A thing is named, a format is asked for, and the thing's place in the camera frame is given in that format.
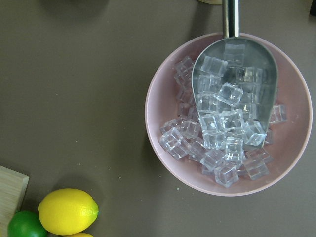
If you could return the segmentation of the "pink bowl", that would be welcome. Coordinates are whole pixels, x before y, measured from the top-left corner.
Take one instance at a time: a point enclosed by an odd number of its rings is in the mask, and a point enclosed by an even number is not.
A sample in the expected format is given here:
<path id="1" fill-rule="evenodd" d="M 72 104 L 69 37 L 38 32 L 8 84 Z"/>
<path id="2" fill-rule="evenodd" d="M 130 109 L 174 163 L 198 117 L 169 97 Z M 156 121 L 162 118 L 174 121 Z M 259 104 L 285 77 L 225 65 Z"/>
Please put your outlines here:
<path id="1" fill-rule="evenodd" d="M 203 175 L 200 166 L 190 160 L 177 161 L 159 144 L 160 127 L 177 116 L 176 93 L 173 78 L 174 64 L 183 57 L 198 55 L 211 43 L 222 38 L 221 33 L 211 33 L 192 39 L 175 49 L 160 65 L 148 89 L 145 103 L 145 123 L 150 143 L 161 163 L 186 185 L 211 195 L 237 197 L 262 191 L 287 175 L 297 164 L 308 144 L 314 122 L 312 99 L 298 67 L 272 43 L 250 35 L 243 37 L 264 45 L 278 65 L 277 102 L 286 106 L 287 120 L 272 126 L 274 141 L 266 147 L 273 161 L 268 164 L 269 174 L 257 180 L 240 178 L 226 188 Z"/>

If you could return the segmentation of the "yellow lemon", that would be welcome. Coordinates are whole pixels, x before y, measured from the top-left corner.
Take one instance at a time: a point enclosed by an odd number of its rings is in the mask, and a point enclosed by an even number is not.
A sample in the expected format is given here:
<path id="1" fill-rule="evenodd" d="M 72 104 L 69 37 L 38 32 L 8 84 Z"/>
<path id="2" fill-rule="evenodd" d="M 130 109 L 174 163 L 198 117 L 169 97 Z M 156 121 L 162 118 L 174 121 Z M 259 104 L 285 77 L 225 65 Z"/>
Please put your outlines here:
<path id="1" fill-rule="evenodd" d="M 80 233 L 75 233 L 75 234 L 72 234 L 72 235 L 66 235 L 66 236 L 63 236 L 63 237 L 94 237 L 94 236 L 91 235 L 91 234 L 88 234 L 88 233 L 80 232 Z"/>
<path id="2" fill-rule="evenodd" d="M 42 226 L 55 235 L 72 235 L 87 229 L 99 207 L 87 192 L 64 188 L 52 191 L 38 205 Z"/>

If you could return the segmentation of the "wooden cutting board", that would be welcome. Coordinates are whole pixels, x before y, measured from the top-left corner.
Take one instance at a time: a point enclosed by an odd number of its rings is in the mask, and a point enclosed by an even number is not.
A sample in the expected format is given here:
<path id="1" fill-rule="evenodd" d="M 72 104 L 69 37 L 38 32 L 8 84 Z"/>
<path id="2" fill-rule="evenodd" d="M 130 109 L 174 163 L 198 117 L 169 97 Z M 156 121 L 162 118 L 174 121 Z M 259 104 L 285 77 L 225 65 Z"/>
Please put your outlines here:
<path id="1" fill-rule="evenodd" d="M 21 209 L 29 176 L 0 167 L 0 236 L 7 236 L 7 228 L 14 214 Z"/>

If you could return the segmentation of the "metal ice scoop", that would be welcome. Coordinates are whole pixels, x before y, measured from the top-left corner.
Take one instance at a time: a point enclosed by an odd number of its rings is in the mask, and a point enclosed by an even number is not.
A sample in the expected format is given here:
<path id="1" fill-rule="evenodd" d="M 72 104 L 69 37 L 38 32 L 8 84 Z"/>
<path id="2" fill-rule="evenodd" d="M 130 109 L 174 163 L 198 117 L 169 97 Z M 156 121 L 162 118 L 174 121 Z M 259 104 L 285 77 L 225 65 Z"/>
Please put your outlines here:
<path id="1" fill-rule="evenodd" d="M 192 89 L 205 135 L 238 136 L 246 148 L 264 145 L 277 94 L 270 51 L 239 34 L 239 2 L 223 1 L 223 38 L 206 47 L 192 71 Z"/>

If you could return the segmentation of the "green lime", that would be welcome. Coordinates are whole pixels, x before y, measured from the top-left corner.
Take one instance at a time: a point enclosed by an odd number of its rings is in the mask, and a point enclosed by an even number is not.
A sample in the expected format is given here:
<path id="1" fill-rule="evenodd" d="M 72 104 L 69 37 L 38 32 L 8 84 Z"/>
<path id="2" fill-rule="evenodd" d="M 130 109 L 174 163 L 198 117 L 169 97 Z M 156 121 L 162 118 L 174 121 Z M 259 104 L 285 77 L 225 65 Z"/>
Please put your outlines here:
<path id="1" fill-rule="evenodd" d="M 39 215 L 31 211 L 20 211 L 10 220 L 8 237 L 46 237 L 47 230 L 42 226 Z"/>

